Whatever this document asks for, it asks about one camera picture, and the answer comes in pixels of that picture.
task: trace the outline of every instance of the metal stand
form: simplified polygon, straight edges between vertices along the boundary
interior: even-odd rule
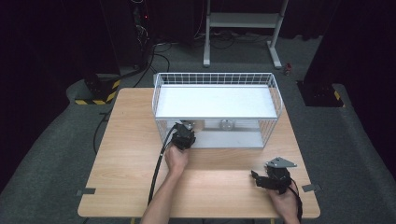
[[[211,13],[210,0],[207,0],[204,67],[210,66],[210,27],[249,27],[275,29],[272,40],[267,41],[267,46],[274,62],[274,67],[280,69],[282,64],[277,56],[275,44],[285,17],[288,2],[289,0],[283,0],[279,13]]]

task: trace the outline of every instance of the hand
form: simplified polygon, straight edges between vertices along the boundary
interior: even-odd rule
[[[166,149],[165,160],[168,164],[169,175],[181,175],[189,163],[189,155],[189,149],[180,150],[175,145]]]
[[[297,187],[294,183],[291,183],[290,187],[297,192]],[[268,189],[267,192],[273,202],[275,210],[283,218],[285,224],[300,223],[297,218],[297,199],[290,189],[287,189],[283,194],[279,194],[279,191],[274,189]]]

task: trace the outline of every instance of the yellow and black hazard tape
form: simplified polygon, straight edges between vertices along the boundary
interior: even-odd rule
[[[340,104],[342,104],[342,106],[340,106],[340,107],[346,107],[346,105],[343,103],[343,101],[341,100],[341,95],[340,95],[340,93],[338,93],[338,91],[334,91],[334,96],[335,96],[335,99],[340,103]]]
[[[117,93],[117,88],[120,85],[120,80],[114,82],[111,93],[107,96],[106,99],[76,99],[75,103],[77,105],[107,105],[110,104],[111,101],[114,99]]]

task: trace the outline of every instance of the human arm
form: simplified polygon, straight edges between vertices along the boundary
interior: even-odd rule
[[[174,145],[166,149],[165,160],[169,172],[142,216],[141,224],[168,223],[174,190],[189,162],[189,154],[189,149],[180,151]]]
[[[291,183],[290,187],[294,192],[298,192],[294,183]],[[279,194],[278,190],[273,189],[268,189],[267,192],[273,202],[275,210],[282,217],[285,224],[300,224],[297,218],[297,199],[290,189],[287,189],[283,194]]]

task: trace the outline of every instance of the gray carpet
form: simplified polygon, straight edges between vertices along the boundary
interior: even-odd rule
[[[263,41],[249,39],[252,37],[239,38],[226,49],[217,48],[227,47],[230,41],[212,41],[215,48],[211,50],[209,68],[203,68],[203,43],[199,41],[194,48],[160,45],[156,51],[169,60],[170,72],[276,75],[311,181],[322,187],[316,193],[321,215],[305,219],[304,223],[396,223],[395,181],[364,132],[345,88],[334,84],[346,105],[340,108],[307,107],[298,91],[296,80],[304,79],[320,39],[278,40],[276,49],[281,62],[292,65],[290,76],[273,67]],[[167,61],[155,56],[152,68],[137,87],[152,87],[153,73],[165,72]],[[140,75],[123,79],[119,89],[131,88],[139,78]],[[69,107],[36,140],[2,192],[1,224],[84,222],[85,218],[77,213],[80,197],[76,192],[84,189],[92,168],[93,136],[103,117],[100,113],[109,111],[112,105],[75,105],[75,98],[89,95],[82,80],[66,94],[71,101]],[[105,128],[105,123],[99,128],[97,147]],[[87,221],[89,224],[130,222],[129,218]],[[171,222],[203,223],[203,220],[172,219]],[[269,220],[255,220],[255,223],[269,223]]]

